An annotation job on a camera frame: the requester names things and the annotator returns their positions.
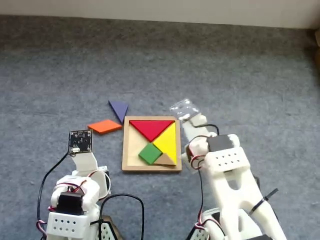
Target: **black wire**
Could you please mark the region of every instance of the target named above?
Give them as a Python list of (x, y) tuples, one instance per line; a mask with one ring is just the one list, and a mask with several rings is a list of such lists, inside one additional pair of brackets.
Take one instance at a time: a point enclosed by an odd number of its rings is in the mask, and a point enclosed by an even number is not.
[(201, 176), (201, 172), (200, 172), (200, 163), (203, 162), (204, 160), (201, 160), (198, 162), (198, 173), (199, 173), (199, 178), (200, 178), (200, 188), (201, 188), (201, 206), (200, 206), (200, 210), (198, 213), (198, 217), (201, 214), (202, 208), (204, 206), (204, 187), (203, 187), (203, 182), (202, 182), (202, 176)]
[(274, 190), (272, 190), (272, 192), (270, 192), (267, 196), (264, 196), (249, 212), (249, 215), (252, 215), (254, 213), (255, 210), (257, 210), (258, 207), (260, 207), (260, 205), (264, 202), (264, 201), (268, 201), (269, 198), (275, 194), (276, 192), (278, 192), (279, 189), (275, 188)]
[(40, 185), (40, 189), (39, 189), (39, 195), (38, 195), (38, 203), (37, 203), (37, 206), (36, 206), (36, 218), (37, 220), (41, 220), (40, 218), (40, 205), (41, 205), (41, 197), (42, 197), (42, 190), (44, 188), (44, 185), (45, 185), (45, 181), (48, 177), (48, 175), (56, 168), (58, 167), (62, 162), (63, 160), (65, 160), (65, 158), (68, 156), (68, 152), (44, 175), (43, 179), (42, 179), (42, 182), (41, 182), (41, 185)]
[(190, 123), (191, 123), (192, 127), (194, 127), (194, 128), (214, 127), (215, 130), (216, 130), (216, 134), (217, 134), (217, 135), (220, 134), (219, 128), (218, 128), (218, 126), (215, 125), (215, 124), (201, 124), (201, 125), (195, 126), (192, 121), (190, 121)]
[(93, 221), (90, 223), (90, 225), (92, 224), (96, 224), (99, 223), (99, 227), (98, 227), (98, 233), (99, 233), (99, 240), (102, 240), (102, 233), (101, 233), (101, 225), (102, 223), (104, 223), (105, 221), (102, 219), (102, 212), (105, 206), (105, 203), (109, 200), (109, 199), (113, 199), (116, 197), (129, 197), (129, 198), (133, 198), (136, 199), (140, 202), (141, 204), (141, 210), (142, 210), (142, 223), (141, 223), (141, 240), (144, 239), (144, 232), (145, 232), (145, 206), (144, 206), (144, 202), (137, 196), (132, 195), (132, 194), (128, 194), (128, 193), (118, 193), (118, 194), (114, 194), (111, 196), (108, 196), (105, 200), (103, 200), (101, 207), (100, 207), (100, 213), (99, 213), (99, 220), (97, 221)]

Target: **purple triangle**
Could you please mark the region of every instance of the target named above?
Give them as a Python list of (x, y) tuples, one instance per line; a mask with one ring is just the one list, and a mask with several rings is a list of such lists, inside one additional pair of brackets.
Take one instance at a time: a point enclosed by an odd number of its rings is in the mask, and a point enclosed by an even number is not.
[(109, 100), (109, 104), (112, 107), (115, 115), (118, 117), (119, 121), (123, 124), (129, 105), (122, 101), (111, 101), (111, 100)]

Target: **white wall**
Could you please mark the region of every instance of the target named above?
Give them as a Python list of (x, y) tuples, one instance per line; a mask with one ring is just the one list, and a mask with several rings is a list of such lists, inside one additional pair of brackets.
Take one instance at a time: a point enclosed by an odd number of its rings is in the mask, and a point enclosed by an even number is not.
[(0, 14), (320, 27), (320, 0), (0, 0)]

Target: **green square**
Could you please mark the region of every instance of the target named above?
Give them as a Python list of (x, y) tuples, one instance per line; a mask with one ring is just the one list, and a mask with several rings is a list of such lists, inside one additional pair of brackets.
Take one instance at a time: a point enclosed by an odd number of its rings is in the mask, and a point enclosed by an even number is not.
[(152, 143), (148, 143), (139, 153), (139, 157), (149, 165), (153, 164), (161, 155), (162, 152)]

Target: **yellow triangle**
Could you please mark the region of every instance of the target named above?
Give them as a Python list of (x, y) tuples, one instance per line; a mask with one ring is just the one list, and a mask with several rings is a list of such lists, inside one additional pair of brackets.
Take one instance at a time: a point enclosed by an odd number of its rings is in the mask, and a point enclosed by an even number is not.
[(177, 164), (177, 146), (176, 146), (176, 123), (171, 124), (160, 136), (153, 141), (153, 144), (164, 154)]
[(172, 159), (166, 154), (162, 154), (160, 157), (158, 157), (153, 165), (169, 165), (169, 166), (174, 166), (176, 165)]

